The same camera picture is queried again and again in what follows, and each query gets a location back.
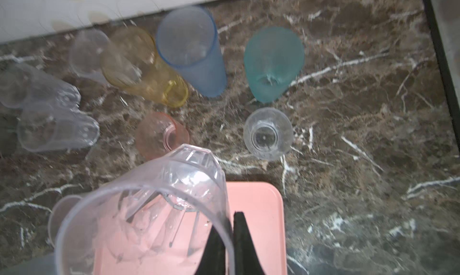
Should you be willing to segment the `clear faceted glass three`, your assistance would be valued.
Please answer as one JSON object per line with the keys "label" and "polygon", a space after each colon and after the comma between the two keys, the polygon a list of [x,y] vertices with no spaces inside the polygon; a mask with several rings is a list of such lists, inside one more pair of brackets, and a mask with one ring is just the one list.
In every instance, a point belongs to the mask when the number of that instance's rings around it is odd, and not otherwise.
{"label": "clear faceted glass three", "polygon": [[84,195],[55,241],[59,275],[192,275],[212,251],[236,273],[225,173],[212,151],[182,144]]}

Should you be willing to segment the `clear faceted glass two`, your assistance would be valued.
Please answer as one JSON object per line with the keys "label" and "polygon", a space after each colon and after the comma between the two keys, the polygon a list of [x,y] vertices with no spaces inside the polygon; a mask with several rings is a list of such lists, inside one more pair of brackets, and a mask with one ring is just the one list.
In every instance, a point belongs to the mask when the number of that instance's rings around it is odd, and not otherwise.
{"label": "clear faceted glass two", "polygon": [[72,84],[24,63],[11,64],[1,73],[1,104],[23,109],[36,101],[75,108],[81,95]]}

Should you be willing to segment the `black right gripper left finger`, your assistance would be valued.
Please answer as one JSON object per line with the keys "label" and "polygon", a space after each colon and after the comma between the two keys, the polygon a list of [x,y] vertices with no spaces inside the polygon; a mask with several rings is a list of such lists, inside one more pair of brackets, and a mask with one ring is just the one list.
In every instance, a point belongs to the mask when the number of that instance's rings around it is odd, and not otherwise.
{"label": "black right gripper left finger", "polygon": [[195,275],[225,275],[226,249],[219,233],[212,227]]}

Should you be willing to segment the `clear faceted glass four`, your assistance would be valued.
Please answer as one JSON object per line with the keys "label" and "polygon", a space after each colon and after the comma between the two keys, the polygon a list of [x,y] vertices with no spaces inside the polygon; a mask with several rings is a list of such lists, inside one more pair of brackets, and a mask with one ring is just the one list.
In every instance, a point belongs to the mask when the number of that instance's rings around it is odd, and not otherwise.
{"label": "clear faceted glass four", "polygon": [[87,148],[99,135],[99,123],[79,109],[43,101],[26,106],[17,125],[20,145],[34,153]]}

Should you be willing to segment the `clear faceted glass six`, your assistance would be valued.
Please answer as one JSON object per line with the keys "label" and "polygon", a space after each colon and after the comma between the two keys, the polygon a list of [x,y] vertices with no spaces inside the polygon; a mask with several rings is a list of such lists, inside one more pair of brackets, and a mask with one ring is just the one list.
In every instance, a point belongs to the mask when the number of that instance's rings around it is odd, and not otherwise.
{"label": "clear faceted glass six", "polygon": [[108,45],[109,38],[99,29],[80,31],[74,38],[69,50],[68,64],[70,70],[77,76],[98,82],[110,84],[101,70],[100,56]]}

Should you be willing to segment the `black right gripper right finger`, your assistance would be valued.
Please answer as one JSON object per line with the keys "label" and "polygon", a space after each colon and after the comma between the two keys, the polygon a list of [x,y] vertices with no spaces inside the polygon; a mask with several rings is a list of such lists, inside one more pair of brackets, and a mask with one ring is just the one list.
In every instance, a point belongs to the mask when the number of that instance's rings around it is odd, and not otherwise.
{"label": "black right gripper right finger", "polygon": [[264,275],[243,212],[234,213],[233,230],[236,275]]}

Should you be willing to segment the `clear faceted glass one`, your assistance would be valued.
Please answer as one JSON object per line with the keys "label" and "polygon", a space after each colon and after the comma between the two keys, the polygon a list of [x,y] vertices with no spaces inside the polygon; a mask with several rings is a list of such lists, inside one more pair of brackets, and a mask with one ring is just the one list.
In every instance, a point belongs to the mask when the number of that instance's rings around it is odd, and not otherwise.
{"label": "clear faceted glass one", "polygon": [[70,210],[81,200],[83,196],[81,195],[68,195],[61,198],[53,207],[50,214],[47,231],[51,245],[55,247],[59,229],[69,214]]}

